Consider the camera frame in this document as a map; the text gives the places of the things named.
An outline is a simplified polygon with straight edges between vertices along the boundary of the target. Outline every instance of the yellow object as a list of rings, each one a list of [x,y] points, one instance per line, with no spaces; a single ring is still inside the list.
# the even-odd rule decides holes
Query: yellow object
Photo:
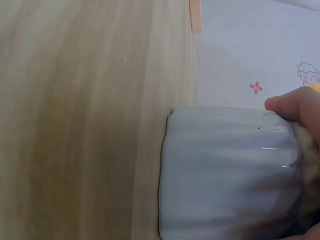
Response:
[[[315,84],[308,84],[308,86],[314,90],[316,90],[320,94],[320,82],[317,82]]]

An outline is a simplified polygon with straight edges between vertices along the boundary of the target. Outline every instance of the light wood panel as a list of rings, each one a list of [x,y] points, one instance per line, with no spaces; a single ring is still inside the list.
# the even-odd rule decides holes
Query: light wood panel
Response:
[[[0,239],[158,239],[193,49],[187,0],[2,0]]]

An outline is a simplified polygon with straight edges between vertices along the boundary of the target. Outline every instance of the red flower print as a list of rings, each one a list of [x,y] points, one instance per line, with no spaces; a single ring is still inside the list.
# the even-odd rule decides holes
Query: red flower print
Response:
[[[257,95],[259,91],[262,91],[263,88],[259,86],[259,82],[256,81],[255,85],[250,84],[250,88],[254,89],[254,94]]]

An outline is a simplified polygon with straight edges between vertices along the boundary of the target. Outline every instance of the cartoon sheep print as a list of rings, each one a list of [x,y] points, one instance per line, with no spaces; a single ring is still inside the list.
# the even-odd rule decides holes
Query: cartoon sheep print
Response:
[[[302,79],[304,86],[315,85],[319,82],[319,71],[312,64],[302,62],[298,66],[297,75]]]

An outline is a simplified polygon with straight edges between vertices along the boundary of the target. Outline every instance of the wood grain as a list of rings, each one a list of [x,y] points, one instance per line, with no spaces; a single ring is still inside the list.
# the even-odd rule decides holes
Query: wood grain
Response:
[[[0,2],[0,239],[159,238],[193,44],[187,0]]]

